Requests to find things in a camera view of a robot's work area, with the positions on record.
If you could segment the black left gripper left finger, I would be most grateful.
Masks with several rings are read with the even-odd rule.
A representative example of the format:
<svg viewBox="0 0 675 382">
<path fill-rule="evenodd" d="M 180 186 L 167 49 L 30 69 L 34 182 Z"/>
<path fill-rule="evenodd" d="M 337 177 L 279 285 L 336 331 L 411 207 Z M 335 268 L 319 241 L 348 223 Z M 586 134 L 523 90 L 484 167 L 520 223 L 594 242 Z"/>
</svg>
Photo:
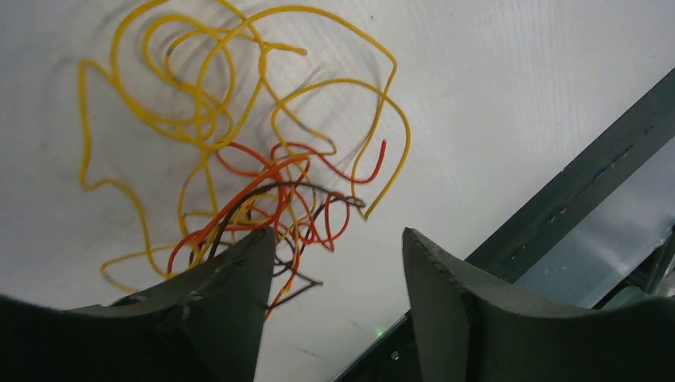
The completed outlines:
<svg viewBox="0 0 675 382">
<path fill-rule="evenodd" d="M 4 381 L 251 381 L 275 238 L 257 230 L 215 258 L 111 306 L 1 299 Z"/>
</svg>

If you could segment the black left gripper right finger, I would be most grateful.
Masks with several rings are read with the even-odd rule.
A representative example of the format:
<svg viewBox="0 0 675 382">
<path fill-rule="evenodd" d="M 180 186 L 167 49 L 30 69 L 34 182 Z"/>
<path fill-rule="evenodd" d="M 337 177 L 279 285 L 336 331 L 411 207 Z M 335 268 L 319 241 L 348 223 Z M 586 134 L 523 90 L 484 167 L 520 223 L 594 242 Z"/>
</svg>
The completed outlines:
<svg viewBox="0 0 675 382">
<path fill-rule="evenodd" d="M 541 298 L 402 235 L 425 381 L 671 381 L 674 300 L 609 310 Z"/>
</svg>

